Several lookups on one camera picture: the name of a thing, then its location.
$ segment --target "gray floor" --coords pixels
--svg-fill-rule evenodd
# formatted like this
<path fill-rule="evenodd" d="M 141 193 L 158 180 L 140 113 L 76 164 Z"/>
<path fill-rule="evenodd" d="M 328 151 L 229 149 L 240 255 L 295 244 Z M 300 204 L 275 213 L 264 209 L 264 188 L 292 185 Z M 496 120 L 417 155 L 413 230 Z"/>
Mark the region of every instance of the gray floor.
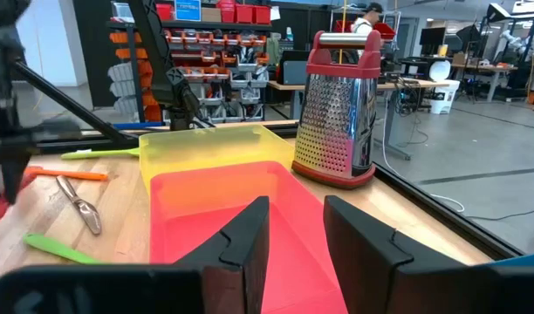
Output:
<path fill-rule="evenodd" d="M 19 97 L 19 116 L 26 126 L 43 119 L 64 117 L 76 120 L 61 106 L 25 84 L 16 84 Z M 126 117 L 111 108 L 93 110 L 88 87 L 63 88 L 87 109 L 106 121 L 128 122 Z M 277 109 L 289 114 L 287 106 Z M 378 116 L 383 118 L 383 104 Z M 267 120 L 283 117 L 268 107 Z M 428 135 L 413 132 L 413 123 Z M 466 216 L 500 217 L 534 209 L 534 111 L 523 103 L 476 103 L 460 99 L 450 114 L 417 113 L 406 118 L 394 117 L 390 142 L 405 146 L 412 154 L 403 160 L 387 152 L 387 161 L 408 180 L 431 194 L 460 201 Z M 374 128 L 374 138 L 382 138 L 383 125 Z M 380 148 L 373 150 L 373 159 L 385 165 Z M 453 203 L 451 208 L 458 209 Z M 492 233 L 526 253 L 534 253 L 534 214 L 516 216 L 501 221 L 474 219 Z"/>

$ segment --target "green spatula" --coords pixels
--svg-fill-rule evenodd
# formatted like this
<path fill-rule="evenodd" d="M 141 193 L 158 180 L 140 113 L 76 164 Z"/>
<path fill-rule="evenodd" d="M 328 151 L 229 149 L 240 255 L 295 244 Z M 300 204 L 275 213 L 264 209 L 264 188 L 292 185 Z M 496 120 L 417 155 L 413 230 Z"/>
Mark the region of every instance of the green spatula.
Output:
<path fill-rule="evenodd" d="M 98 157 L 107 157 L 107 156 L 125 156 L 131 155 L 139 157 L 139 148 L 132 149 L 120 149 L 120 150 L 111 150 L 111 151 L 95 151 L 95 152 L 84 152 L 79 151 L 75 153 L 66 153 L 61 155 L 63 160 L 76 160 L 76 159 L 85 159 L 85 158 L 98 158 Z"/>
<path fill-rule="evenodd" d="M 23 237 L 23 241 L 32 246 L 33 248 L 43 250 L 44 252 L 48 252 L 56 256 L 62 256 L 63 258 L 67 258 L 77 263 L 103 263 L 101 261 L 95 260 L 92 257 L 86 256 L 85 254 L 75 249 L 72 249 L 63 243 L 60 243 L 52 238 L 43 235 L 26 234 Z"/>

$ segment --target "box grater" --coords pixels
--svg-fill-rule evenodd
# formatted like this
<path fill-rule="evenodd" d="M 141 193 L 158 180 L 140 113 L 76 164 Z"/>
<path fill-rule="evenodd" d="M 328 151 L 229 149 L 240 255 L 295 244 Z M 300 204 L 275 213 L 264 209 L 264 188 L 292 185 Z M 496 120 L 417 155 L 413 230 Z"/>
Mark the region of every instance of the box grater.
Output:
<path fill-rule="evenodd" d="M 308 78 L 292 168 L 315 181 L 356 188 L 373 177 L 370 156 L 380 75 L 380 34 L 318 32 L 306 68 Z M 329 49 L 363 49 L 356 65 L 331 61 Z"/>

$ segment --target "grater perforated surface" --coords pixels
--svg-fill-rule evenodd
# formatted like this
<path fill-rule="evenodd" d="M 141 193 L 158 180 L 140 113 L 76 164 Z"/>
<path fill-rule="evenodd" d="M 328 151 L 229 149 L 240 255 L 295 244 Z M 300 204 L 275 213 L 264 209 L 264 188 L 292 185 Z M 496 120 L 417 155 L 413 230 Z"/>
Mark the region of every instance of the grater perforated surface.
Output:
<path fill-rule="evenodd" d="M 294 159 L 309 168 L 339 177 L 352 176 L 351 119 L 358 99 L 357 78 L 311 74 Z"/>

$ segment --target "person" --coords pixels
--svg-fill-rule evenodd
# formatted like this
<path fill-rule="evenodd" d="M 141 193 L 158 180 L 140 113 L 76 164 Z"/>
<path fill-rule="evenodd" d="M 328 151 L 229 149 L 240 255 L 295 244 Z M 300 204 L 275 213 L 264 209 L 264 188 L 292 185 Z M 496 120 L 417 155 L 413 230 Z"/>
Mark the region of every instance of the person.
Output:
<path fill-rule="evenodd" d="M 380 21 L 380 14 L 383 13 L 383 8 L 379 3 L 370 3 L 363 11 L 366 14 L 354 21 L 354 24 L 351 25 L 351 32 L 368 36 L 373 26 Z M 358 51 L 358 56 L 362 56 L 362 51 Z"/>

